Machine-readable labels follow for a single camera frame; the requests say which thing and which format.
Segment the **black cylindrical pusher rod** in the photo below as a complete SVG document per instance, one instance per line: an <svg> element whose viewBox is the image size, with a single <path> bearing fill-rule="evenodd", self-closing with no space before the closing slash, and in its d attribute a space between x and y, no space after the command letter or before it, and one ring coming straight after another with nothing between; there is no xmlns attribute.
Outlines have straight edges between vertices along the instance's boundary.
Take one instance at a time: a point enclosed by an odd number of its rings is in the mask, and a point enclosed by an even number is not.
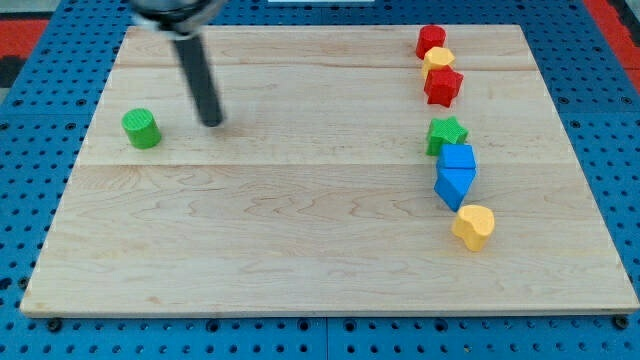
<svg viewBox="0 0 640 360"><path fill-rule="evenodd" d="M173 42L201 123L217 127L224 114L201 37L194 35Z"/></svg>

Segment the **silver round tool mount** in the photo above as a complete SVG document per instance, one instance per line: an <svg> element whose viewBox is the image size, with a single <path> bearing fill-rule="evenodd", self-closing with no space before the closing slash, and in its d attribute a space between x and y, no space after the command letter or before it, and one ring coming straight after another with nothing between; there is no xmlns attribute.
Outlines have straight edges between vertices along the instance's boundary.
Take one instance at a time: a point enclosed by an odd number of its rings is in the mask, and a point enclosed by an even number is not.
<svg viewBox="0 0 640 360"><path fill-rule="evenodd" d="M130 0L132 19L148 30L192 36L213 20L226 0Z"/></svg>

